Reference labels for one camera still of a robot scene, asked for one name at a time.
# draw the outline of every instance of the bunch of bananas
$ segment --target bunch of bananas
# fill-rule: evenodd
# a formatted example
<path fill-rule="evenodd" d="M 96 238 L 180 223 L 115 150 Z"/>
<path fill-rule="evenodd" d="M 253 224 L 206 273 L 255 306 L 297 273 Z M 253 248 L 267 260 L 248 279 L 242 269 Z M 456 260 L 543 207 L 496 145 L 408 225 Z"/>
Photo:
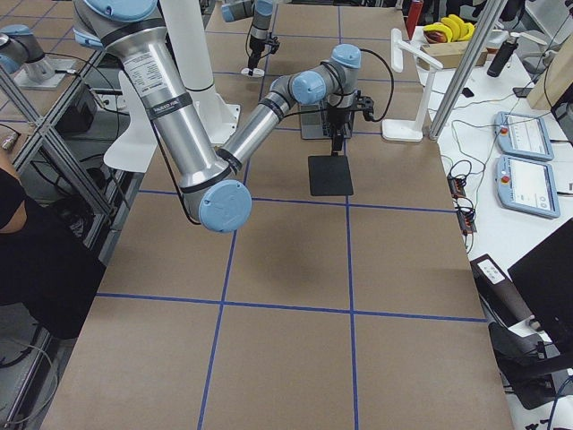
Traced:
<path fill-rule="evenodd" d="M 474 35 L 474 24 L 464 22 L 459 16 L 450 14 L 440 22 L 423 27 L 423 35 L 428 43 L 450 43 L 470 40 Z"/>

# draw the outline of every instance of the black mat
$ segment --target black mat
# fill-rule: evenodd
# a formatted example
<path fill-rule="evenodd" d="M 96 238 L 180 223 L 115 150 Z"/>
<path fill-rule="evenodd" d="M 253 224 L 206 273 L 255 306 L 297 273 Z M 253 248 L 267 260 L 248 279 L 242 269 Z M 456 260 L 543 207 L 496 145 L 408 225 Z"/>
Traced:
<path fill-rule="evenodd" d="M 308 158 L 311 195 L 353 195 L 348 158 L 344 155 L 311 155 Z"/>

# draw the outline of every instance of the white cable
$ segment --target white cable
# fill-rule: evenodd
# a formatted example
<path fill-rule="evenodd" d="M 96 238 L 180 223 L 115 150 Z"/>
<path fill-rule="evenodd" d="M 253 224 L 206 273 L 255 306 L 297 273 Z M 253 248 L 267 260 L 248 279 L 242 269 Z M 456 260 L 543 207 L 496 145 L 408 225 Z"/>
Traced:
<path fill-rule="evenodd" d="M 9 340 L 14 342 L 17 345 L 21 345 L 21 346 L 26 347 L 26 348 L 32 348 L 32 349 L 37 350 L 46 359 L 46 361 L 49 363 L 49 366 L 50 366 L 50 372 L 52 372 L 54 374 L 54 389 L 49 393 L 49 395 L 44 400 L 44 402 L 35 411 L 31 412 L 27 417 L 22 418 L 22 419 L 18 419 L 15 421 L 0 421 L 0 426 L 2 426 L 2 427 L 19 425 L 19 424 L 25 423 L 26 421 L 30 421 L 31 419 L 37 417 L 40 414 L 40 412 L 50 403 L 50 401 L 52 401 L 52 399 L 56 395 L 56 390 L 57 390 L 57 386 L 58 386 L 57 371 L 55 369 L 54 363 L 52 362 L 49 355 L 46 353 L 46 351 L 44 349 L 38 348 L 34 345 L 30 345 L 30 344 L 25 343 L 25 342 L 20 342 L 19 340 L 16 340 L 16 339 L 9 339 Z"/>

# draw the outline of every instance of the black bottle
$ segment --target black bottle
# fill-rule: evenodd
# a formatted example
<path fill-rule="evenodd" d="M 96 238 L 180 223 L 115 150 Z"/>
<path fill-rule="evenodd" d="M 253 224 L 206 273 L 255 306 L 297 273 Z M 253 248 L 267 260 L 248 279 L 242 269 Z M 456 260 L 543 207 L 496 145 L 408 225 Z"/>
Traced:
<path fill-rule="evenodd" d="M 511 33 L 508 39 L 501 44 L 500 50 L 493 58 L 490 68 L 487 69 L 487 74 L 494 78 L 497 78 L 500 75 L 503 67 L 508 63 L 511 54 L 513 54 L 513 51 L 517 48 L 518 37 L 518 33 Z"/>

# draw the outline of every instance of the computer monitor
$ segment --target computer monitor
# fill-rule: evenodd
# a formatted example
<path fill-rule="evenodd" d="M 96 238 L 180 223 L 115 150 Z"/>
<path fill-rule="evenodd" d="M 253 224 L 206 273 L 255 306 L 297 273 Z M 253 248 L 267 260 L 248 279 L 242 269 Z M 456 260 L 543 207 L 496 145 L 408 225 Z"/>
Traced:
<path fill-rule="evenodd" d="M 511 266 L 509 276 L 552 339 L 545 347 L 537 335 L 519 338 L 490 327 L 500 370 L 523 406 L 533 409 L 553 400 L 573 367 L 573 219 Z"/>

